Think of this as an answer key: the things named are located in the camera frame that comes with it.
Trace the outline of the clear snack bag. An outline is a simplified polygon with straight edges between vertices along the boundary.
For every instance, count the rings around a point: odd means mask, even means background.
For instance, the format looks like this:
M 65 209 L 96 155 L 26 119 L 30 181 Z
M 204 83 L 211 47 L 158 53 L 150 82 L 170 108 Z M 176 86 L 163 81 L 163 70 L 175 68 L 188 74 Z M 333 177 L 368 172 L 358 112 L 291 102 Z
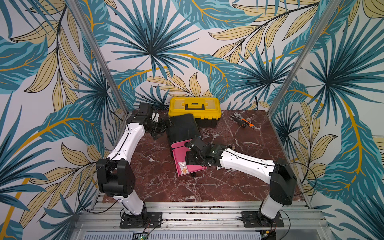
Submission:
M 188 167 L 186 162 L 178 162 L 179 168 L 180 168 L 180 176 L 186 175 L 189 173 Z

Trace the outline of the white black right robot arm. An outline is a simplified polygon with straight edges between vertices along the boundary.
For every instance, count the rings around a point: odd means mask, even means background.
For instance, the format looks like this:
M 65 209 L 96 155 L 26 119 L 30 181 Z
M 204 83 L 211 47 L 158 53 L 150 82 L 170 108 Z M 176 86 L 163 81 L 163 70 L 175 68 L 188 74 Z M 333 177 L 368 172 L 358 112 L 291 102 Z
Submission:
M 297 178 L 286 160 L 255 158 L 236 152 L 225 145 L 207 144 L 199 137 L 185 143 L 185 147 L 189 149 L 186 153 L 188 165 L 233 169 L 269 184 L 269 195 L 259 208 L 258 219 L 272 221 L 283 206 L 292 204 Z

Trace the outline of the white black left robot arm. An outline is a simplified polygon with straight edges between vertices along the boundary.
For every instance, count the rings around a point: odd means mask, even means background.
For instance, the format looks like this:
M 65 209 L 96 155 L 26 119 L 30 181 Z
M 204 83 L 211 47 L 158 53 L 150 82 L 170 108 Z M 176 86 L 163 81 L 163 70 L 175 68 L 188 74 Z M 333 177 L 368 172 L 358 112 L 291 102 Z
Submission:
M 99 190 L 121 203 L 132 216 L 145 211 L 145 203 L 135 192 L 136 178 L 131 167 L 133 154 L 145 134 L 157 140 L 166 128 L 165 121 L 153 105 L 140 103 L 137 112 L 128 117 L 115 149 L 96 163 Z

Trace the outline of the black drawer cabinet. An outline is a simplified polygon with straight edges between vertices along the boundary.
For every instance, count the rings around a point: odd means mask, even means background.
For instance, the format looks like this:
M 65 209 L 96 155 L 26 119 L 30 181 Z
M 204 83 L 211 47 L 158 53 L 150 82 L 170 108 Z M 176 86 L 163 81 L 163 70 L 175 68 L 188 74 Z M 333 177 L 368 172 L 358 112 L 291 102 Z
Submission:
M 178 143 L 201 136 L 193 114 L 174 116 L 169 120 L 171 125 L 166 129 L 166 133 L 171 148 L 175 148 Z

